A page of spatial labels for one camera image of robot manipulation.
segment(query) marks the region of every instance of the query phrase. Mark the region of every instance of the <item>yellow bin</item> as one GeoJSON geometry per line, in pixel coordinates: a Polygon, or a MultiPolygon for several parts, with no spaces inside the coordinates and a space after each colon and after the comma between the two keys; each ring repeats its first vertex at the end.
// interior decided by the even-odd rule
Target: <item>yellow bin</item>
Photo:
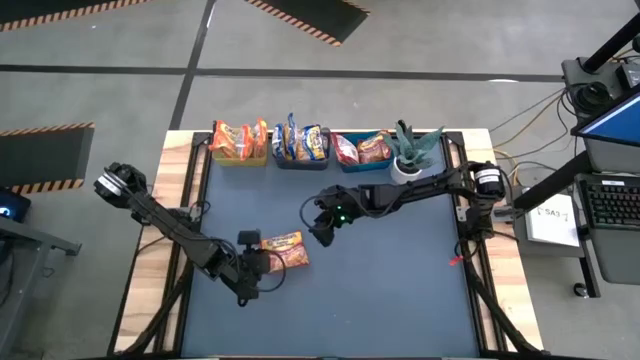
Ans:
{"type": "Polygon", "coordinates": [[[215,162],[220,164],[220,166],[267,166],[267,154],[263,157],[259,158],[248,158],[245,161],[241,161],[240,159],[230,159],[230,158],[221,158],[216,157],[215,154],[211,154],[211,157],[215,162]]]}

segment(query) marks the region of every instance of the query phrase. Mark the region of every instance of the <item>keyboard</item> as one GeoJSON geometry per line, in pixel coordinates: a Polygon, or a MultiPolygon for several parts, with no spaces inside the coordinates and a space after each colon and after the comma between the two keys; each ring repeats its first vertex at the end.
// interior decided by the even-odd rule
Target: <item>keyboard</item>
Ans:
{"type": "Polygon", "coordinates": [[[640,231],[640,178],[580,174],[577,184],[590,227],[640,231]]]}

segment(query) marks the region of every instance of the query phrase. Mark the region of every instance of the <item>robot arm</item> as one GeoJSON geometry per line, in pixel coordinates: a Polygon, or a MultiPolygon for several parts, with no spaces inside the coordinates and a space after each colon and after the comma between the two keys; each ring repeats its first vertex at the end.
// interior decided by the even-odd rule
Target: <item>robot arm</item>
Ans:
{"type": "Polygon", "coordinates": [[[402,185],[360,185],[356,188],[335,185],[324,189],[313,197],[322,213],[309,230],[326,247],[333,242],[335,228],[352,224],[359,217],[380,218],[398,211],[404,204],[442,194],[459,195],[469,201],[467,220],[458,228],[461,238],[484,240],[493,236],[491,211],[493,205],[504,198],[504,184],[497,166],[476,162],[402,185]],[[475,175],[475,190],[469,172],[475,175]]]}
{"type": "Polygon", "coordinates": [[[245,306],[249,300],[258,298],[258,281],[269,272],[268,253],[253,248],[260,243],[258,231],[239,233],[238,243],[246,248],[238,255],[228,241],[192,231],[189,221],[160,205],[147,192],[145,176],[130,165],[111,164],[94,186],[105,201],[117,208],[130,209],[133,219],[150,223],[178,243],[196,268],[212,280],[220,278],[236,293],[238,305],[245,306]]]}

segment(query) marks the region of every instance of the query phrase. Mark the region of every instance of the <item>plastic bin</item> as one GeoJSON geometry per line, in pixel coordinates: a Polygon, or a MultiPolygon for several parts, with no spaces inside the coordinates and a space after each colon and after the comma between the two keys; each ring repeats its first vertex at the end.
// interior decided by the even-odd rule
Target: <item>plastic bin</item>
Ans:
{"type": "MultiPolygon", "coordinates": [[[[211,141],[213,141],[213,137],[216,134],[216,122],[213,122],[213,132],[211,133],[211,141]]],[[[267,165],[267,153],[264,156],[255,158],[250,157],[244,161],[240,159],[230,159],[225,157],[217,157],[213,152],[211,153],[211,157],[215,162],[220,164],[220,166],[266,166],[267,165]]]]}
{"type": "MultiPolygon", "coordinates": [[[[349,140],[353,145],[358,146],[358,141],[360,140],[366,140],[367,138],[377,134],[378,131],[371,131],[371,132],[366,132],[366,133],[352,133],[352,134],[344,134],[342,136],[344,136],[345,139],[349,140]]],[[[386,169],[389,167],[389,165],[391,164],[391,162],[393,161],[393,156],[391,156],[391,159],[389,160],[385,160],[385,161],[378,161],[375,163],[369,163],[369,164],[359,164],[359,165],[344,165],[341,162],[338,162],[340,164],[340,168],[342,169],[342,171],[346,172],[346,173],[354,173],[354,172],[363,172],[363,171],[371,171],[371,170],[379,170],[379,169],[386,169]]]]}
{"type": "Polygon", "coordinates": [[[327,158],[324,160],[282,160],[275,156],[276,165],[280,169],[285,170],[324,170],[329,166],[329,158],[331,157],[331,130],[327,128],[321,129],[322,136],[327,139],[329,150],[327,151],[327,158]]]}

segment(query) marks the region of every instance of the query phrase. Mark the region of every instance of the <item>succulent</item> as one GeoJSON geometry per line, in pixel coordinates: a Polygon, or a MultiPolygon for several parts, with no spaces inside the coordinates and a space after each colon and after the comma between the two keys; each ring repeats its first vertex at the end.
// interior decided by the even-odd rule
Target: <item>succulent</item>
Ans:
{"type": "Polygon", "coordinates": [[[427,155],[438,143],[443,129],[444,126],[416,140],[413,137],[411,126],[405,130],[401,123],[397,122],[396,137],[398,140],[392,139],[389,134],[384,134],[383,137],[387,145],[393,150],[393,154],[404,166],[412,169],[426,169],[434,164],[433,159],[427,155]]]}

